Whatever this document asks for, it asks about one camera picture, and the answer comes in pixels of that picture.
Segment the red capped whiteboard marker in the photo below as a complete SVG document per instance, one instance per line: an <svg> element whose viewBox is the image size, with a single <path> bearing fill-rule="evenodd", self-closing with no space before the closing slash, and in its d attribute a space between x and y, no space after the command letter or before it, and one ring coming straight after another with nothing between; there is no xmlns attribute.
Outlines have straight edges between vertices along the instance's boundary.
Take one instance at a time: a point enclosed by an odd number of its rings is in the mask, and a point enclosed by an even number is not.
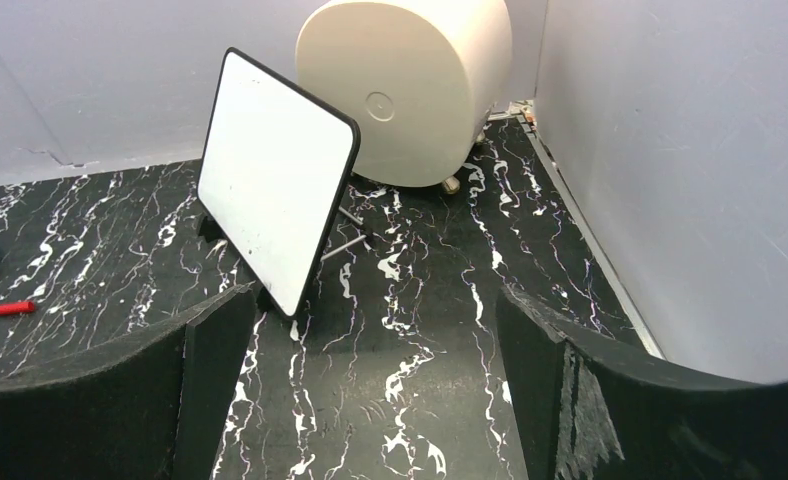
<svg viewBox="0 0 788 480"><path fill-rule="evenodd" d="M31 301L23 301L0 305L0 316L11 316L32 313L36 306Z"/></svg>

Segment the black framed whiteboard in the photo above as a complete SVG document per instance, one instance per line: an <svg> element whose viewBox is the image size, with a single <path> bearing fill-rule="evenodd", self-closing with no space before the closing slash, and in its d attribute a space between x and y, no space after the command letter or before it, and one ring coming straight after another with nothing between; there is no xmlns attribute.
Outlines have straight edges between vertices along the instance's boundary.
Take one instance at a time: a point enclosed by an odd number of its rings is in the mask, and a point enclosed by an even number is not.
<svg viewBox="0 0 788 480"><path fill-rule="evenodd" d="M197 196L286 317L303 306L360 145L350 116L225 51Z"/></svg>

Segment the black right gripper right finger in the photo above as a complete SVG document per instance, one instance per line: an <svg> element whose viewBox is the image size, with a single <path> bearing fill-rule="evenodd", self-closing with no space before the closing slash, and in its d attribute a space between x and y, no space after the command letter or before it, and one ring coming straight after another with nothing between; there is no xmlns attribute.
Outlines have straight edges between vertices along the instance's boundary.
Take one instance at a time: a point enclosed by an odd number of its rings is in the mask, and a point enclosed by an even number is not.
<svg viewBox="0 0 788 480"><path fill-rule="evenodd" d="M788 479L788 381L656 358L516 288L496 320L530 478Z"/></svg>

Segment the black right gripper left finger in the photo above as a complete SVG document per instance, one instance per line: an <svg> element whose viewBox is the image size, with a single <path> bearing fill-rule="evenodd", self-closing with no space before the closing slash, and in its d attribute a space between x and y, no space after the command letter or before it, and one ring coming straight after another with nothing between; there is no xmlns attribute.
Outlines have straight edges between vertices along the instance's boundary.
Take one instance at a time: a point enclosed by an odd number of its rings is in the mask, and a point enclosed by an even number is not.
<svg viewBox="0 0 788 480"><path fill-rule="evenodd" d="M256 314L232 287L0 378L0 479L206 479Z"/></svg>

